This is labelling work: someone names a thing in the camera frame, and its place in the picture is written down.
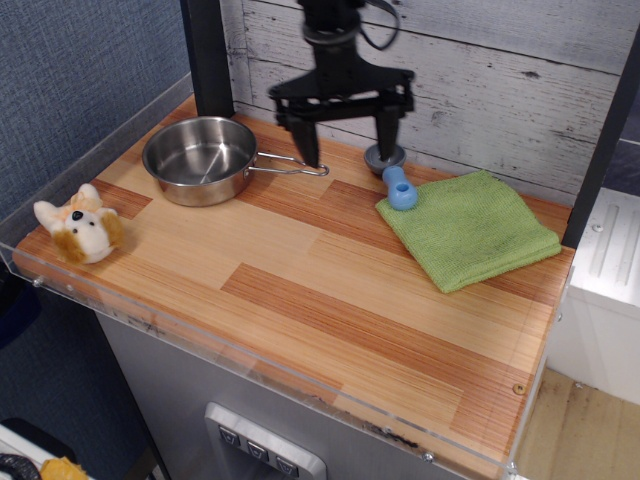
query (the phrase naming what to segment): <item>pot handle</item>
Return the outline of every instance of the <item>pot handle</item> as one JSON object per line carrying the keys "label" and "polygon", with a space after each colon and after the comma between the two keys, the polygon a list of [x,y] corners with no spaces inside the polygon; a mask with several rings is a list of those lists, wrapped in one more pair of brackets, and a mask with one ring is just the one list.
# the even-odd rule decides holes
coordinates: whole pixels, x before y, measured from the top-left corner
{"label": "pot handle", "polygon": [[[307,166],[307,164],[304,163],[302,160],[298,160],[297,158],[293,158],[293,157],[283,157],[281,155],[274,155],[273,153],[263,153],[263,152],[258,152],[258,155],[260,155],[262,157],[278,158],[280,160],[288,160],[290,162],[297,163],[298,165],[300,165],[302,167],[306,167]],[[307,175],[315,175],[317,177],[324,177],[325,175],[327,175],[329,173],[329,167],[327,167],[326,165],[320,164],[320,165],[318,165],[318,169],[319,169],[319,171],[307,170],[306,168],[295,168],[295,169],[291,169],[291,170],[280,170],[278,168],[263,168],[263,167],[255,167],[255,166],[250,166],[249,167],[249,170],[256,170],[258,172],[284,173],[284,174],[306,173]]]}

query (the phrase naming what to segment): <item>button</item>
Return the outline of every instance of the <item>button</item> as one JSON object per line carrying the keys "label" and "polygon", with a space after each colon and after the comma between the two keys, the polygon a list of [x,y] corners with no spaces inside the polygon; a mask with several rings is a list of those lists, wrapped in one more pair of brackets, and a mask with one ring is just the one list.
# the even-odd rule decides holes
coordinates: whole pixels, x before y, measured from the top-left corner
{"label": "button", "polygon": [[224,428],[222,425],[219,425],[218,428],[220,429],[220,436],[225,442],[229,445],[233,445],[234,447],[240,446],[240,438],[236,432],[233,432],[228,428]]}
{"label": "button", "polygon": [[269,452],[267,452],[264,447],[253,442],[247,442],[247,448],[253,458],[257,458],[261,462],[269,463]]}
{"label": "button", "polygon": [[289,460],[285,460],[282,457],[276,457],[276,464],[282,473],[286,473],[290,477],[298,478],[298,467],[295,463],[291,463]]}

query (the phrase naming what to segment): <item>stainless steel pot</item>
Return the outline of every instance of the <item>stainless steel pot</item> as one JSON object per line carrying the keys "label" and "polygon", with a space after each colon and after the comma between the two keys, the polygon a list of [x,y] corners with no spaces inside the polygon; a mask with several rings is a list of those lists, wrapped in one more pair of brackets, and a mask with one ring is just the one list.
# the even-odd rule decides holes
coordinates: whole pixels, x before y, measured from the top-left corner
{"label": "stainless steel pot", "polygon": [[[256,167],[258,155],[295,162],[291,170]],[[244,125],[221,117],[196,117],[169,125],[147,142],[142,152],[147,171],[165,197],[179,205],[205,207],[242,192],[254,171],[324,176],[329,168],[308,170],[304,162],[258,152],[258,142]]]}

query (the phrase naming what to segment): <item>plush dog toy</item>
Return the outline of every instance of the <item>plush dog toy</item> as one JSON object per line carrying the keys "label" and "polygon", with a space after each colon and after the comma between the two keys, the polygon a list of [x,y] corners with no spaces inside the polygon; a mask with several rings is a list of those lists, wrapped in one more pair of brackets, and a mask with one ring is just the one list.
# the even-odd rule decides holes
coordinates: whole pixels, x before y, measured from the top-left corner
{"label": "plush dog toy", "polygon": [[60,257],[69,263],[96,263],[122,246],[124,229],[115,210],[103,208],[93,185],[85,183],[68,205],[33,205],[36,218],[51,234]]}

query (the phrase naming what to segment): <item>black pole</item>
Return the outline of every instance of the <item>black pole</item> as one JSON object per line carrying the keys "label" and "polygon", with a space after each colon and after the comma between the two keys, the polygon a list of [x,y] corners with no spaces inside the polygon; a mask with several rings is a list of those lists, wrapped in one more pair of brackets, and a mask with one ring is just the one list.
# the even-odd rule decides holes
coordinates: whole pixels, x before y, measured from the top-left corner
{"label": "black pole", "polygon": [[198,115],[231,117],[233,96],[220,0],[180,0]]}
{"label": "black pole", "polygon": [[571,217],[569,217],[567,230],[562,239],[562,244],[567,247],[578,248],[591,210],[593,210],[593,205],[596,203],[602,187],[607,168],[622,134],[622,129],[631,111],[633,100],[638,92],[638,85],[640,85],[640,28],[636,31],[627,63],[620,76],[618,88],[613,96],[593,157],[591,157],[591,163],[576,198]]}

